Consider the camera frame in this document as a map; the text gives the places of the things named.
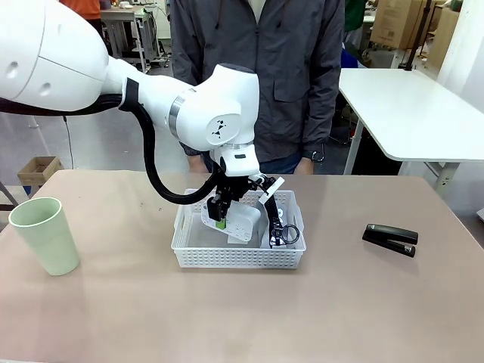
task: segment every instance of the wooden box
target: wooden box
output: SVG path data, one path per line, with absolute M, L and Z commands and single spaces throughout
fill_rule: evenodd
M 63 168 L 58 157 L 34 157 L 18 172 L 17 176 L 22 185 L 44 185 L 56 171 Z

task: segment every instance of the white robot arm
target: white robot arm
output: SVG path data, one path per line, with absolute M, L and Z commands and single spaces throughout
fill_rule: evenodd
M 9 102 L 5 106 L 0 100 L 0 110 L 87 114 L 99 112 L 99 105 L 109 98 L 110 107 L 132 112 L 140 122 L 147 175 L 162 197 L 178 204 L 195 203 L 217 187 L 207 201 L 206 220 L 230 235 L 225 220 L 232 201 L 260 187 L 268 200 L 271 245 L 284 244 L 272 197 L 281 183 L 259 174 L 253 146 L 259 111 L 254 72 L 221 64 L 198 86 L 148 76 L 109 57 L 96 30 L 59 2 L 25 0 L 23 5 L 22 11 L 12 11 L 0 22 L 0 99 Z M 193 149 L 210 151 L 219 167 L 199 191 L 180 196 L 164 187 L 154 166 L 154 125 Z M 247 208 L 233 205 L 234 220 L 247 214 Z
M 54 0 L 27 0 L 0 23 L 0 98 L 48 110 L 75 111 L 100 95 L 126 96 L 136 81 L 138 102 L 153 123 L 195 150 L 211 151 L 227 176 L 259 172 L 253 127 L 259 81 L 250 70 L 218 65 L 198 86 L 148 76 L 108 56 L 95 29 Z

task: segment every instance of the light green cup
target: light green cup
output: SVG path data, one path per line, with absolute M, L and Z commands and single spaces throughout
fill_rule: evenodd
M 79 264 L 76 245 L 58 199 L 28 200 L 11 211 L 8 221 L 50 275 L 65 275 Z

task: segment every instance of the stapler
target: stapler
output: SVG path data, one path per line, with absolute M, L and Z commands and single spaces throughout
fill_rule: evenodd
M 363 240 L 413 258 L 416 250 L 414 245 L 418 242 L 418 233 L 388 225 L 369 224 L 366 226 Z

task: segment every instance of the white plastic basket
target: white plastic basket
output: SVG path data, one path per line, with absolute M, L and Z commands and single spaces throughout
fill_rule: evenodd
M 194 189 L 187 189 L 186 194 Z M 261 191 L 249 191 L 241 202 L 256 206 Z M 189 206 L 180 206 L 175 219 L 172 249 L 180 267 L 195 268 L 297 268 L 306 251 L 301 209 L 293 191 L 277 191 L 275 199 L 287 208 L 287 221 L 300 232 L 299 240 L 285 249 L 260 248 L 259 232 L 254 232 L 247 245 L 228 244 L 228 236 L 207 227 L 201 220 L 201 207 L 206 199 Z

